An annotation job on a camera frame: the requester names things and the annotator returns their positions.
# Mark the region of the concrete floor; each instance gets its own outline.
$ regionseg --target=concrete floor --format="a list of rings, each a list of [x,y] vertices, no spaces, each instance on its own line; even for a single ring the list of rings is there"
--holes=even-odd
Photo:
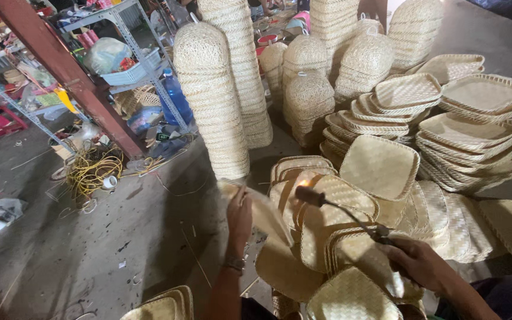
[[[512,21],[464,0],[444,4],[446,16],[432,55],[483,54],[486,73],[512,77]],[[260,183],[268,182],[270,167],[279,158],[317,152],[300,149],[278,111],[271,109],[271,114],[274,142],[250,151],[247,181],[262,192],[268,186]],[[70,117],[52,126],[62,127]],[[22,146],[15,146],[18,140]],[[62,166],[58,156],[49,152],[11,170],[46,151],[46,141],[34,126],[0,138],[0,198],[29,202],[25,217],[0,232],[0,302],[11,288],[0,313],[17,320],[74,320],[94,311],[96,318],[119,319],[153,295],[187,284],[198,318],[210,291],[203,271],[214,281],[227,237],[226,203],[202,139],[157,171],[170,191],[153,174],[124,178],[114,193],[96,193],[98,205],[92,213],[69,215],[68,209],[63,212],[74,208],[69,195],[56,202],[45,194],[55,185],[48,177]],[[60,188],[49,193],[59,194]],[[512,180],[482,195],[512,199]],[[257,278],[252,262],[262,239],[254,235],[247,249],[241,289]],[[119,268],[124,261],[125,267]],[[512,258],[455,267],[467,280],[482,279],[512,273]],[[263,281],[248,296],[271,308],[270,288]]]

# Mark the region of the blue water bottle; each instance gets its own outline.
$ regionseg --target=blue water bottle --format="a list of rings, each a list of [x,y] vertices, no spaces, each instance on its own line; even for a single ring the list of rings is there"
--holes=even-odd
[[[189,103],[187,102],[185,96],[183,95],[183,91],[181,90],[181,84],[179,84],[179,81],[177,81],[177,79],[173,77],[173,71],[171,70],[171,68],[163,69],[163,75],[165,76],[165,79],[161,81],[163,87],[165,88],[167,93],[169,93],[171,101],[173,101],[173,104],[175,105],[175,107],[177,107],[177,110],[181,114],[181,117],[183,117],[183,120],[185,120],[185,123],[189,124],[191,119],[193,119],[193,112],[189,108]],[[177,120],[169,110],[169,107],[167,107],[165,103],[161,103],[161,109],[163,110],[163,114],[165,115],[165,120],[169,122],[169,124],[179,125],[177,123]]]

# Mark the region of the light blue plastic basket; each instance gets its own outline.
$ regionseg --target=light blue plastic basket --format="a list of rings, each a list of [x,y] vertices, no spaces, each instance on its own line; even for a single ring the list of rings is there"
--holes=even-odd
[[[147,56],[146,61],[155,68],[160,62],[161,57],[158,54],[159,48],[154,48]],[[100,75],[109,85],[123,85],[136,83],[146,75],[146,69],[141,62],[136,63],[132,68],[122,72],[107,73]]]

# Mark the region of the red metal pole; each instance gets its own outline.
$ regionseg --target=red metal pole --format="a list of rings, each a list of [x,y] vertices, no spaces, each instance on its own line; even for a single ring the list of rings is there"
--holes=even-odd
[[[147,151],[145,145],[115,112],[105,93],[84,73],[56,33],[39,18],[27,1],[0,0],[0,17],[126,156],[132,159],[143,158]]]

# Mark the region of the red plastic stool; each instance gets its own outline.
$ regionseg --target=red plastic stool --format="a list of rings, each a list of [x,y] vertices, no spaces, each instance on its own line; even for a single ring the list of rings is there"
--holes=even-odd
[[[9,122],[1,119],[4,116],[1,112],[7,113],[13,120]],[[27,124],[18,115],[11,112],[6,106],[0,105],[0,137],[26,128]]]

